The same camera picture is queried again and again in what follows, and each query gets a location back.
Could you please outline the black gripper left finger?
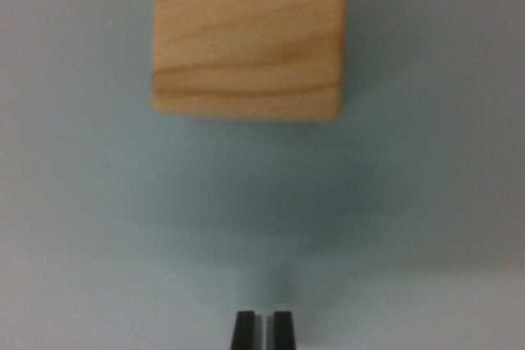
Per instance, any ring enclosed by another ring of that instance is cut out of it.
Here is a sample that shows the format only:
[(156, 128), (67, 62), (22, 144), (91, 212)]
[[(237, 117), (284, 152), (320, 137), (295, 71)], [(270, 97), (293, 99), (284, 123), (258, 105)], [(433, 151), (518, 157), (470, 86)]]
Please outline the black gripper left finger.
[(255, 311), (238, 311), (231, 338), (231, 350), (263, 349), (263, 317)]

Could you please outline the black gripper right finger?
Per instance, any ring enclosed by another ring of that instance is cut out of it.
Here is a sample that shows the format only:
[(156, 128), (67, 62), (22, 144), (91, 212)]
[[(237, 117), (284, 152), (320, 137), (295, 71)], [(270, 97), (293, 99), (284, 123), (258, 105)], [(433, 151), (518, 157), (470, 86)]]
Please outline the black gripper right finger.
[(266, 350), (296, 350), (294, 320), (291, 311), (274, 311), (267, 317)]

